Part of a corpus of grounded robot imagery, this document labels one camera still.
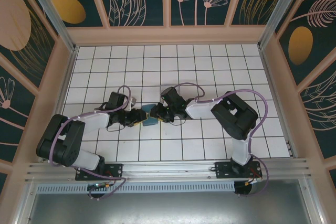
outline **enclosure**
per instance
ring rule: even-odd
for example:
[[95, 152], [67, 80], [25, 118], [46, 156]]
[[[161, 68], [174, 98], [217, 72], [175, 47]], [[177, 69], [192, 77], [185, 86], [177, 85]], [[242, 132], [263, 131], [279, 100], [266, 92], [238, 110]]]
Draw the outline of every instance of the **enclosure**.
[[[0, 0], [1, 223], [335, 223], [335, 7], [336, 0]], [[76, 181], [73, 168], [36, 155], [54, 114], [97, 110], [120, 86], [140, 109], [185, 82], [201, 86], [203, 100], [240, 89], [265, 97], [267, 117], [251, 141], [269, 170], [263, 194], [238, 197], [239, 179], [210, 170], [233, 154], [215, 117], [85, 134], [80, 148], [121, 164], [127, 178], [104, 207], [90, 201], [90, 182]], [[190, 84], [178, 92], [201, 95]], [[238, 96], [263, 120], [260, 97]]]

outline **mounting plate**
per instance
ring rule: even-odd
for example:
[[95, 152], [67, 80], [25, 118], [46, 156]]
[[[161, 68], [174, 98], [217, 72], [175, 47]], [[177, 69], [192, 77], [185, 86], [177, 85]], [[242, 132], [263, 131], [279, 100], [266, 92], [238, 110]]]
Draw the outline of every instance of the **mounting plate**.
[[[106, 176], [110, 176], [110, 173], [113, 177], [121, 177], [122, 176], [122, 164], [105, 164], [104, 171]], [[88, 174], [82, 170], [76, 172], [75, 176], [76, 181], [96, 181], [96, 180], [106, 180], [105, 178], [99, 178]]]
[[230, 161], [216, 162], [212, 171], [216, 172], [217, 178], [253, 178], [255, 174], [252, 172], [252, 170], [262, 177], [259, 161], [249, 162], [244, 168], [245, 171], [238, 175], [233, 171], [232, 163]]

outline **white grid floor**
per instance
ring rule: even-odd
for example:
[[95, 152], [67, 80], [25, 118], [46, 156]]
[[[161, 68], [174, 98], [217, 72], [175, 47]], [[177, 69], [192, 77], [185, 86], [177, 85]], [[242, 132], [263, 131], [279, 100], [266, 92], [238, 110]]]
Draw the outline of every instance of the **white grid floor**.
[[[158, 45], [80, 47], [63, 115], [93, 111], [121, 85], [131, 88], [136, 108], [160, 101], [160, 85], [193, 82], [211, 99], [226, 91], [254, 89], [268, 100], [269, 113], [252, 141], [258, 157], [289, 157], [277, 110], [256, 45]], [[197, 96], [195, 86], [181, 87], [185, 99]], [[251, 93], [239, 96], [259, 116], [263, 102]], [[109, 130], [119, 129], [113, 125]], [[186, 121], [181, 126], [137, 125], [119, 132], [100, 129], [83, 138], [81, 148], [107, 162], [226, 159], [232, 140], [216, 119]]]

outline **yellow circle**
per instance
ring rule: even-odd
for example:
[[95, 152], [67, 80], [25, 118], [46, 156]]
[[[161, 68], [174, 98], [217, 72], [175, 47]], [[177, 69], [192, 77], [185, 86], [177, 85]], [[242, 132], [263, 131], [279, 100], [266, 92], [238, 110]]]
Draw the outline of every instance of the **yellow circle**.
[[78, 0], [51, 0], [61, 19], [71, 24], [85, 20], [86, 13]]
[[296, 28], [289, 39], [288, 54], [289, 59], [300, 65], [308, 58], [313, 47], [313, 34], [304, 26]]
[[23, 49], [29, 41], [31, 26], [24, 0], [0, 0], [0, 45], [12, 51]]

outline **perforated metal strip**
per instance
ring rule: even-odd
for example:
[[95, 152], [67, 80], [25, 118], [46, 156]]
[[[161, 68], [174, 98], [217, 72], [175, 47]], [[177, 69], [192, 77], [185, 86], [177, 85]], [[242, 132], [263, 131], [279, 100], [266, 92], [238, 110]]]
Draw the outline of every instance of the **perforated metal strip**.
[[[88, 184], [40, 184], [37, 194], [87, 194]], [[109, 192], [115, 186], [101, 188], [92, 193]], [[186, 193], [200, 191], [234, 191], [234, 182], [193, 183], [128, 183], [116, 193]]]

